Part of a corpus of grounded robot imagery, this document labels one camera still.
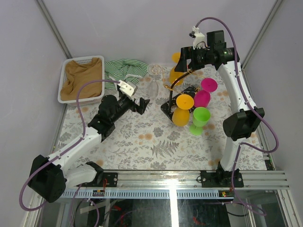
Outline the clear wine glass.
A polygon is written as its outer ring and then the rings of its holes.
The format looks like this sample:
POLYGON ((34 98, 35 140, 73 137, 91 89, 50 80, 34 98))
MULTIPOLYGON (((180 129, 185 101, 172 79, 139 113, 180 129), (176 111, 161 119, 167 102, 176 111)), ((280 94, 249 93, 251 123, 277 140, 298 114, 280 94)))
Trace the clear wine glass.
POLYGON ((148 73, 152 79, 148 87, 148 95, 150 98, 156 98, 159 92, 157 78, 162 75, 162 67, 158 64, 150 64, 148 66, 148 73))

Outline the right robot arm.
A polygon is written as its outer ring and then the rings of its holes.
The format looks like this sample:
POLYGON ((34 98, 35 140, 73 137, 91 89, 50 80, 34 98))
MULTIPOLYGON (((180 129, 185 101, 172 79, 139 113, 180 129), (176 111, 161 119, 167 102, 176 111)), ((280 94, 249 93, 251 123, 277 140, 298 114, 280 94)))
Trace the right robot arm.
POLYGON ((235 161, 241 153, 240 144, 257 129, 265 112, 250 97, 236 47, 226 46, 224 32, 219 30, 203 35, 194 26, 189 35, 194 39, 193 45, 181 48, 175 71, 193 72, 208 64, 214 66, 225 83, 231 101, 232 114, 223 121, 227 137, 223 157, 214 173, 201 172, 203 186, 225 187, 241 178, 235 161))

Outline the green plastic wine glass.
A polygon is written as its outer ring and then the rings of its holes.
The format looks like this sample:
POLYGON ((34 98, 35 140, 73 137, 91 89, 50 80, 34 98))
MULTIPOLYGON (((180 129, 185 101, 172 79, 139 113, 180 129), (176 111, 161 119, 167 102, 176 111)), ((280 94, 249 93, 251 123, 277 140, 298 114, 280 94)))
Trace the green plastic wine glass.
POLYGON ((193 123, 189 127, 191 134, 199 136, 203 132, 203 127, 210 120, 211 114, 205 107, 197 107, 193 111, 193 123))

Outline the orange wine glass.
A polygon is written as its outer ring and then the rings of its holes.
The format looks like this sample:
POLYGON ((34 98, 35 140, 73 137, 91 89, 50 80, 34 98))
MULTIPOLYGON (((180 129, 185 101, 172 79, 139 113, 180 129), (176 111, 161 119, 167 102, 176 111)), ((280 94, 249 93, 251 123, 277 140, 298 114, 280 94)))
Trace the orange wine glass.
MULTIPOLYGON (((180 52, 176 52, 172 55, 172 60, 177 64, 178 61, 180 59, 180 52)), ((178 79, 179 77, 181 77, 183 75, 182 72, 176 72, 175 71, 175 67, 173 67, 170 71, 170 74, 169 74, 169 82, 170 84, 173 84, 173 82, 178 79)), ((181 79, 179 82, 176 83, 175 86, 179 86, 183 83, 183 79, 181 79)))
POLYGON ((187 94, 181 94, 176 99, 177 108, 173 112, 172 122, 183 127, 187 125, 190 117, 189 110, 194 106, 194 99, 187 94))

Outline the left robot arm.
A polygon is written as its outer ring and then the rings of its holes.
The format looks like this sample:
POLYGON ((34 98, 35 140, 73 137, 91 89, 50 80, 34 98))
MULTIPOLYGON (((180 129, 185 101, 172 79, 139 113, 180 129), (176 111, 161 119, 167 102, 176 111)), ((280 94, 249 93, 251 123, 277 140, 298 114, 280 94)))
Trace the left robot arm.
POLYGON ((28 187, 42 196, 47 202, 58 200, 65 189, 78 186, 103 186, 106 178, 104 170, 89 161, 72 168, 72 165, 87 151, 102 143, 115 129, 115 122, 127 111, 143 114, 150 101, 134 99, 122 93, 119 98, 114 95, 104 96, 97 114, 85 127, 85 133, 70 144, 47 157, 37 156, 31 167, 28 187))

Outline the gold wine glass rack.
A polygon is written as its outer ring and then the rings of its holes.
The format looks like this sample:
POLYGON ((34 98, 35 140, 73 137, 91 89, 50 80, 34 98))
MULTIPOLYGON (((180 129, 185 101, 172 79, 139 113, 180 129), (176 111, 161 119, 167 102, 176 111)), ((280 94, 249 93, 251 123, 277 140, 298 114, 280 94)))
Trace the gold wine glass rack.
POLYGON ((163 81, 163 86, 165 89, 169 90, 169 99, 167 102, 161 105, 160 109, 166 114, 166 116, 172 121, 172 116, 173 116, 173 111, 172 107, 177 106, 176 104, 176 99, 179 95, 181 94, 187 94, 190 95, 192 98, 194 98, 195 94, 199 91, 198 88, 194 87, 193 85, 189 86, 183 91, 178 91, 175 89, 175 85, 177 82, 179 82, 181 79, 185 79, 186 77, 190 75, 194 75, 196 77, 200 77, 204 79, 203 73, 202 72, 195 72, 192 70, 187 70, 187 72, 184 72, 181 77, 176 79, 173 84, 166 84, 165 81, 165 74, 168 71, 166 70, 165 67, 162 67, 162 81, 163 81))

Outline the pink plastic wine glass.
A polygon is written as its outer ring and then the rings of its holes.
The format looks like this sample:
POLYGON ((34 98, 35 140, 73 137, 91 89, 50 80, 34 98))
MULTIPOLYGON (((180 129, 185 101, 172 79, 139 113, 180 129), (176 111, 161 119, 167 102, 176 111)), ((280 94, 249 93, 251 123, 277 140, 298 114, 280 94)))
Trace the pink plastic wine glass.
POLYGON ((207 107, 211 100, 211 93, 218 88, 217 82, 212 78, 201 81, 201 90, 194 96, 195 107, 207 107))

